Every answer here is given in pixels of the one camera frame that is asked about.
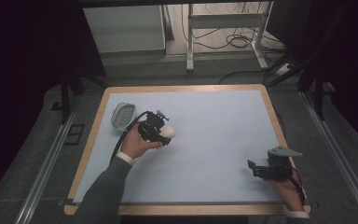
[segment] gray carpet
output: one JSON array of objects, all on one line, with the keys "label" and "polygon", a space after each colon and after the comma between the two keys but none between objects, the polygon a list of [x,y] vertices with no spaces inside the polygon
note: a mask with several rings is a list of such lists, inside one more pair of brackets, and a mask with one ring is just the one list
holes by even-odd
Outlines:
[{"label": "gray carpet", "polygon": [[[239,70],[258,70],[252,54],[227,59],[222,55],[198,57],[195,71],[186,72],[183,58],[159,59],[157,62],[128,59],[127,63],[105,64],[108,77],[101,78],[111,86],[203,85],[216,84],[225,74]],[[282,127],[290,148],[304,154],[295,159],[311,205],[314,223],[358,223],[358,204],[337,168],[326,143],[310,118],[306,105],[296,91],[298,77],[292,77],[268,90],[272,103],[282,117]],[[260,73],[227,77],[223,84],[261,83]],[[82,79],[86,90],[81,97],[73,125],[84,125],[78,145],[64,145],[31,223],[70,223],[71,217],[61,205],[71,188],[92,122],[103,96],[103,89]],[[32,186],[40,164],[60,128],[61,112],[50,111],[59,102],[59,88],[46,93],[44,108],[24,143],[16,160],[0,182],[0,223],[13,223]],[[345,146],[345,155],[358,174],[358,134],[342,118],[329,101],[324,99],[324,115],[338,142]],[[74,143],[73,137],[66,138]],[[264,217],[250,217],[258,224]],[[267,223],[283,223],[283,217],[270,217]]]}]

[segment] hand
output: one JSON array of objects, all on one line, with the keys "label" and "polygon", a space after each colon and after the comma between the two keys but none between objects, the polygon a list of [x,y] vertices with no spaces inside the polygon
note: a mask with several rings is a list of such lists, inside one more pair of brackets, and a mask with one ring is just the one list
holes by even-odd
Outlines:
[{"label": "hand", "polygon": [[150,148],[162,147],[160,142],[146,142],[138,133],[139,123],[135,123],[132,129],[127,133],[121,145],[121,152],[127,156],[136,159],[145,154]]},{"label": "hand", "polygon": [[[293,172],[293,178],[297,183],[299,183],[299,177],[297,172]],[[269,182],[281,195],[287,209],[291,212],[304,212],[304,207],[301,203],[300,196],[298,195],[295,185],[289,180],[271,180],[264,179]]]}]

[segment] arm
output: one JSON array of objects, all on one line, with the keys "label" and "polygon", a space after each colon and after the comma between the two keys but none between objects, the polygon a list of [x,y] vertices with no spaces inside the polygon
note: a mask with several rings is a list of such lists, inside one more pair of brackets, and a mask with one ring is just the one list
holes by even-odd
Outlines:
[{"label": "arm", "polygon": [[[293,173],[293,178],[298,182],[299,177],[297,173]],[[284,181],[269,180],[269,182],[281,195],[284,204],[288,210],[287,224],[311,224],[309,214],[304,210],[304,206],[301,203],[301,199],[298,195],[296,187],[293,183],[286,179]]]},{"label": "arm", "polygon": [[74,222],[112,223],[123,197],[125,181],[134,159],[153,147],[162,147],[160,142],[146,142],[138,133],[138,124],[129,131],[119,152],[87,191],[77,209]]}]

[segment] wire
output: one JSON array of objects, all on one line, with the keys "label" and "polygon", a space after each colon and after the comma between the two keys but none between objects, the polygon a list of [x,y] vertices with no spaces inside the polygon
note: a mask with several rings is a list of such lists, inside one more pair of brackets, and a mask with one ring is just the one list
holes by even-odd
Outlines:
[{"label": "wire", "polygon": [[[242,10],[241,10],[241,11],[244,12],[244,10],[245,10],[245,4],[243,4],[243,7],[242,7]],[[188,39],[187,39],[187,37],[186,37],[186,32],[185,32],[185,26],[184,26],[184,19],[183,19],[183,17],[184,17],[184,16],[183,16],[183,5],[181,5],[182,32],[183,32],[183,36],[185,37],[185,40],[188,41]],[[221,28],[212,30],[211,32],[209,32],[209,33],[207,33],[207,34],[204,34],[204,35],[200,35],[200,36],[194,36],[194,35],[192,35],[192,36],[193,36],[194,38],[201,38],[201,37],[205,37],[206,35],[210,35],[210,34],[216,32],[216,31],[218,31],[218,30],[221,30]],[[254,32],[253,32],[251,38],[249,38],[249,37],[246,36],[246,35],[236,35],[235,33],[236,33],[237,30],[238,30],[238,28],[236,28],[236,29],[234,30],[234,32],[233,32],[232,35],[228,35],[228,36],[226,37],[226,42],[227,42],[227,43],[226,43],[225,45],[223,45],[223,46],[220,46],[220,47],[211,47],[211,46],[202,44],[202,43],[200,43],[200,42],[193,42],[193,44],[194,44],[194,45],[201,45],[201,46],[203,46],[203,47],[205,47],[205,48],[208,48],[208,49],[222,49],[222,48],[225,48],[225,47],[227,47],[227,46],[229,46],[229,45],[231,45],[232,47],[234,47],[234,48],[236,48],[236,49],[243,49],[243,48],[248,47],[248,46],[252,43],[252,41],[253,41],[253,39],[254,39],[254,37],[255,37],[255,30],[254,30]],[[239,40],[240,40],[240,41],[244,41],[245,43],[244,43],[243,45],[234,44],[234,41],[239,41]]]},{"label": "wire", "polygon": [[[217,82],[218,85],[221,85],[222,84],[222,81],[223,79],[227,78],[227,77],[231,77],[233,75],[236,75],[236,74],[240,74],[240,73],[267,73],[273,69],[275,69],[277,66],[281,65],[284,60],[286,60],[290,55],[289,54],[284,54],[279,60],[277,60],[277,62],[275,64],[273,64],[269,69],[266,69],[266,70],[254,70],[254,71],[246,71],[246,70],[243,70],[243,71],[237,71],[237,72],[232,72],[232,73],[228,73],[227,75],[224,75],[222,78],[220,78],[220,80]],[[264,76],[263,78],[263,84],[267,81],[267,77],[268,76]]]},{"label": "wire", "polygon": [[261,73],[261,72],[264,72],[264,71],[263,70],[259,70],[259,71],[238,71],[238,72],[228,73],[227,75],[225,75],[222,78],[220,78],[220,80],[217,83],[218,83],[218,85],[221,85],[223,79],[225,79],[227,77],[231,77],[231,76],[236,75],[236,74],[240,74],[240,73]]},{"label": "wire", "polygon": [[127,133],[129,133],[130,129],[133,127],[133,125],[138,122],[138,120],[145,114],[150,113],[150,111],[145,111],[144,113],[142,113],[141,115],[139,115],[137,118],[135,118],[130,124],[129,126],[127,126],[126,131],[124,131],[124,133],[120,136],[120,138],[118,139],[115,149],[113,150],[112,153],[112,157],[110,158],[110,162],[112,162],[113,158],[116,156],[118,150],[120,149],[121,143],[123,142],[124,138],[127,136]]},{"label": "wire", "polygon": [[260,6],[261,6],[261,2],[258,3],[257,12],[258,12],[258,10],[260,10]]},{"label": "wire", "polygon": [[209,12],[209,14],[212,14],[209,9],[206,7],[206,3],[205,3],[205,9]]},{"label": "wire", "polygon": [[222,28],[217,28],[217,29],[215,29],[215,30],[213,30],[213,31],[211,31],[211,32],[209,32],[209,33],[207,33],[207,34],[205,34],[205,35],[200,35],[200,36],[194,36],[194,34],[192,34],[192,35],[193,35],[194,38],[202,38],[202,37],[205,37],[206,35],[210,35],[210,34],[216,32],[216,31],[218,31],[218,30],[221,30],[221,29],[222,29]]}]

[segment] gray sleeve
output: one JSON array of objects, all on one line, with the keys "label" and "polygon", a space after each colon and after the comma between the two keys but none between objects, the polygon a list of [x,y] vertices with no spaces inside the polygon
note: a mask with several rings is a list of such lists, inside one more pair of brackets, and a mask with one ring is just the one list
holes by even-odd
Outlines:
[{"label": "gray sleeve", "polygon": [[131,169],[126,161],[114,157],[86,192],[74,215],[74,224],[113,223],[123,197],[127,175]]},{"label": "gray sleeve", "polygon": [[310,218],[288,217],[286,224],[312,224]]}]

